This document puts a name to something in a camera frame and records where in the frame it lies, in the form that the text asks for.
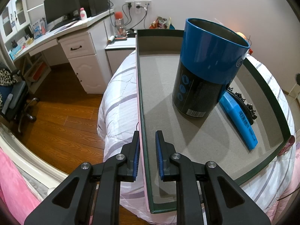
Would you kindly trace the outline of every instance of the white logo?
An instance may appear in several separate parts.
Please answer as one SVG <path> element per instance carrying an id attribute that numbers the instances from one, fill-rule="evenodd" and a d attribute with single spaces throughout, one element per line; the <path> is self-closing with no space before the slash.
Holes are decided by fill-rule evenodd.
<path id="1" fill-rule="evenodd" d="M 240 66 L 242 65 L 243 60 L 244 60 L 244 59 L 241 57 L 241 58 L 236 62 L 236 67 L 237 67 L 237 68 L 240 67 Z"/>

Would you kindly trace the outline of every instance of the striped bedding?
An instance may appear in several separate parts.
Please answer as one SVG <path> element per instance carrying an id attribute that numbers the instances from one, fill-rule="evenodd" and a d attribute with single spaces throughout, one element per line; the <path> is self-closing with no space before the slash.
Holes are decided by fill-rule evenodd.
<path id="1" fill-rule="evenodd" d="M 278 83 L 262 63 L 252 56 L 247 58 L 269 84 L 285 114 L 291 134 L 295 136 L 293 117 Z M 134 51 L 123 61 L 112 77 L 100 105 L 97 130 L 99 136 L 105 140 L 104 161 L 120 153 L 121 147 L 131 142 L 133 133 L 138 128 L 137 123 L 136 53 Z M 274 158 L 259 174 L 241 186 L 263 211 L 267 212 L 289 185 L 293 174 L 295 151 L 296 147 L 293 145 L 285 154 Z M 121 183 L 120 204 L 149 223 L 176 224 L 176 212 L 161 214 L 147 212 L 141 168 L 134 183 Z"/>

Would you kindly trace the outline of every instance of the gray cardboard surface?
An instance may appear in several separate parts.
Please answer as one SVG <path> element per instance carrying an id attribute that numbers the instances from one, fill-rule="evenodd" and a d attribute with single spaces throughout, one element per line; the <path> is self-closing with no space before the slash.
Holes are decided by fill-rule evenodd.
<path id="1" fill-rule="evenodd" d="M 259 85 L 241 66 L 230 85 L 241 92 L 246 103 L 253 104 L 257 119 L 252 128 L 258 144 L 247 149 L 235 126 L 218 104 L 207 119 L 193 119 L 181 114 L 172 102 L 179 54 L 143 52 L 139 57 L 142 101 L 150 180 L 154 203 L 176 200 L 175 183 L 163 183 L 157 170 L 155 132 L 162 130 L 166 142 L 192 161 L 205 163 L 213 160 L 231 178 L 247 173 L 269 156 L 283 141 L 275 114 Z"/>

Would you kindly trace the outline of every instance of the triangular cutout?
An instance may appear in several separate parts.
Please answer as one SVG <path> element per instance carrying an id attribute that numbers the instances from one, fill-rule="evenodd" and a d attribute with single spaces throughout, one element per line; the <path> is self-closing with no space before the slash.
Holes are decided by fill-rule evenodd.
<path id="1" fill-rule="evenodd" d="M 233 208 L 243 204 L 244 199 L 232 188 L 232 186 L 222 176 L 218 177 L 218 182 L 221 187 L 223 197 L 225 199 L 226 206 Z"/>
<path id="2" fill-rule="evenodd" d="M 57 194 L 57 196 L 54 197 L 52 203 L 68 209 L 73 199 L 78 182 L 79 177 L 73 178 L 72 181 L 66 185 L 66 187 Z"/>

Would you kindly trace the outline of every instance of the black monitor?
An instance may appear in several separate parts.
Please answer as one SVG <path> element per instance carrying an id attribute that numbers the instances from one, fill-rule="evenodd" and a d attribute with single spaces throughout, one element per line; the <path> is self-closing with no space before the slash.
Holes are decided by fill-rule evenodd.
<path id="1" fill-rule="evenodd" d="M 79 0 L 44 0 L 44 9 L 47 23 L 51 23 L 64 15 L 67 15 L 70 20 L 73 18 L 75 10 L 78 11 L 78 17 L 80 17 Z"/>

